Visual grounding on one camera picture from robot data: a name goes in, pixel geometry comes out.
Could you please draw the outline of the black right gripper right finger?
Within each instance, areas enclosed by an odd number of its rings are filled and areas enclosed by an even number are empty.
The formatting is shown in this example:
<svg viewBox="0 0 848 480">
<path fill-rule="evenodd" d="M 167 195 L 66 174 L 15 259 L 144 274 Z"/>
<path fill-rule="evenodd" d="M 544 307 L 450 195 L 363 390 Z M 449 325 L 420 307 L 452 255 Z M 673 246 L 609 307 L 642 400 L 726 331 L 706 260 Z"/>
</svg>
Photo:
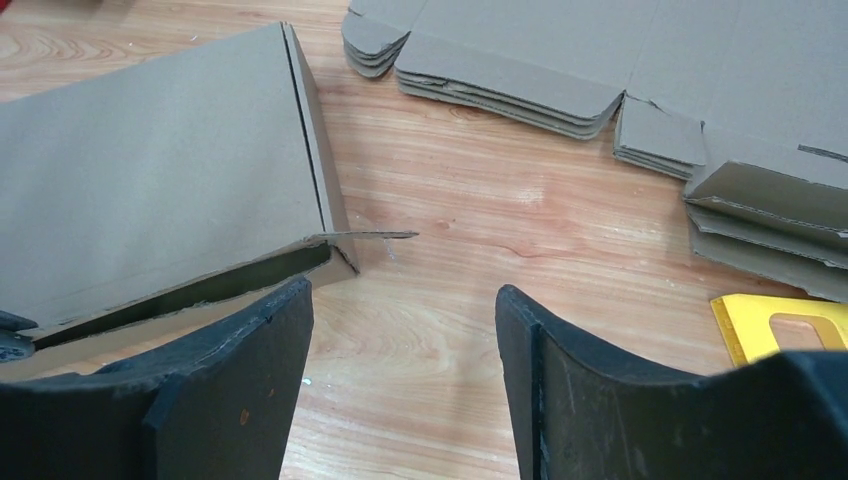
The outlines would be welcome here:
<svg viewBox="0 0 848 480">
<path fill-rule="evenodd" d="M 512 285 L 495 302 L 524 479 L 843 479 L 847 356 L 783 351 L 713 376 L 645 359 Z"/>
</svg>

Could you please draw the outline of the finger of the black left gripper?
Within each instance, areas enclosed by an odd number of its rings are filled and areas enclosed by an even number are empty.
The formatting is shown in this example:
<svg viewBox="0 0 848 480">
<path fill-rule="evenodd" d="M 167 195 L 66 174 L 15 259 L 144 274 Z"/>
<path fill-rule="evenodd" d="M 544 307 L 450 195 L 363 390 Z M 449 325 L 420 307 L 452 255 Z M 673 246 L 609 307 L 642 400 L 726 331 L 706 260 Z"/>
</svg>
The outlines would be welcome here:
<svg viewBox="0 0 848 480">
<path fill-rule="evenodd" d="M 1 362 L 23 360 L 35 352 L 31 337 L 21 334 L 21 331 L 38 328 L 33 320 L 1 311 Z"/>
</svg>

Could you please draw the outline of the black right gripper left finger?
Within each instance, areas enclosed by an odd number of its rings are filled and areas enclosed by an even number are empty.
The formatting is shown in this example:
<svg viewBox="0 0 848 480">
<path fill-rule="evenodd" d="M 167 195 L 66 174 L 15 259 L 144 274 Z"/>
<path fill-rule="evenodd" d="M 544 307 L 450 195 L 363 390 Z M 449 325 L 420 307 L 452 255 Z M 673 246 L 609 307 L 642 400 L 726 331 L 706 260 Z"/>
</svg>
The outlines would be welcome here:
<svg viewBox="0 0 848 480">
<path fill-rule="evenodd" d="M 296 278 L 88 374 L 1 387 L 5 479 L 275 479 L 314 325 Z"/>
</svg>

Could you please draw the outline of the brown cardboard box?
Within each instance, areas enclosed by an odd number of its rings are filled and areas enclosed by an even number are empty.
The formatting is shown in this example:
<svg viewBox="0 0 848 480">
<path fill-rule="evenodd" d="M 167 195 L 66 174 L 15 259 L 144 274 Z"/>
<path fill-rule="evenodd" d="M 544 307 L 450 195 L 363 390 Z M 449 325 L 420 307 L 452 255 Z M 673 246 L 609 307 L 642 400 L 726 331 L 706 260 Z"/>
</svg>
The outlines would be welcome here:
<svg viewBox="0 0 848 480">
<path fill-rule="evenodd" d="M 5 382 L 356 276 L 318 88 L 276 22 L 1 106 Z"/>
</svg>

